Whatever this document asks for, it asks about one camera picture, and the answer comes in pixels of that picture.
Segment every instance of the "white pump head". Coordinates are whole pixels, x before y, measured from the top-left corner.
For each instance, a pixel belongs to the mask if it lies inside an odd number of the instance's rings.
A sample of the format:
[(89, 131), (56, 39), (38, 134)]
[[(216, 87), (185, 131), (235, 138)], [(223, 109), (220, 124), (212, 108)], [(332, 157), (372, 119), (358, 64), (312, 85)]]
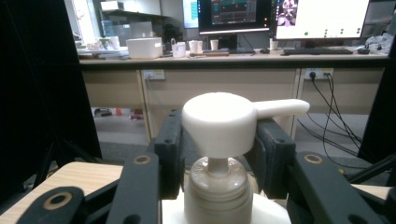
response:
[(200, 156), (225, 159), (251, 149), (257, 119), (303, 114), (308, 108), (301, 100), (252, 103), (239, 95), (210, 92), (184, 104), (182, 123)]

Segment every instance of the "monitor screen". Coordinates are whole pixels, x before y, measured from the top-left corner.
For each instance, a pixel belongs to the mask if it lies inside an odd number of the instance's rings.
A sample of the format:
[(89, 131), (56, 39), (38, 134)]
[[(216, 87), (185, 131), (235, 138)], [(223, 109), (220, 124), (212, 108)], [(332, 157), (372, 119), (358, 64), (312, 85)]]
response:
[(198, 0), (200, 35), (269, 30), (271, 0)]
[(359, 39), (369, 0), (276, 0), (275, 39)]
[(198, 28), (197, 0), (183, 0), (184, 28)]

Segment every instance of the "wooden surface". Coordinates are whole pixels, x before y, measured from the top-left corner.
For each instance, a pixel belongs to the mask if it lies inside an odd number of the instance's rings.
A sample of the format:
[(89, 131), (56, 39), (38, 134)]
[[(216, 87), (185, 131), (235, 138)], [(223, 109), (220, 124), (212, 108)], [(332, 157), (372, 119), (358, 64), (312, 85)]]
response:
[(358, 53), (348, 55), (290, 55), (283, 50), (269, 54), (231, 54), (204, 58), (157, 58), (149, 60), (80, 60), (82, 70), (97, 69), (232, 69), (232, 68), (302, 68), (302, 67), (384, 67), (392, 61), (388, 55)]
[(26, 211), (36, 198), (51, 189), (74, 186), (81, 188), (84, 191), (84, 195), (88, 195), (112, 181), (119, 179), (121, 171), (122, 166), (117, 165), (86, 162), (68, 163), (9, 208), (0, 216), (0, 223), (16, 223), (21, 214)]

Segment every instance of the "white box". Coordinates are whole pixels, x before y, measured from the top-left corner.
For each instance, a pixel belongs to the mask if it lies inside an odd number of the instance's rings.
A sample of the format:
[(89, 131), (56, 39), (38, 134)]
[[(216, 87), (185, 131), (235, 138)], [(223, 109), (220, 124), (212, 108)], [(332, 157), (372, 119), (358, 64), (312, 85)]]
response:
[(126, 40), (131, 59), (154, 59), (163, 55), (163, 41), (160, 37)]
[(108, 1), (100, 3), (102, 10), (123, 10), (123, 3), (117, 1)]

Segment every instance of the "pump dispenser head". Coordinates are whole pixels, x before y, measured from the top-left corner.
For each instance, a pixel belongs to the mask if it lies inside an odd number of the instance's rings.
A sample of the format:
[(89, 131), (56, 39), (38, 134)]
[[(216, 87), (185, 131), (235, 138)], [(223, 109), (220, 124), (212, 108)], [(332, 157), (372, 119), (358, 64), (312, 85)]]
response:
[(253, 145), (257, 119), (303, 114), (301, 100), (252, 103), (226, 92), (190, 99), (183, 107), (182, 124), (198, 155), (185, 188), (187, 223), (250, 223), (253, 193), (245, 168), (232, 157)]

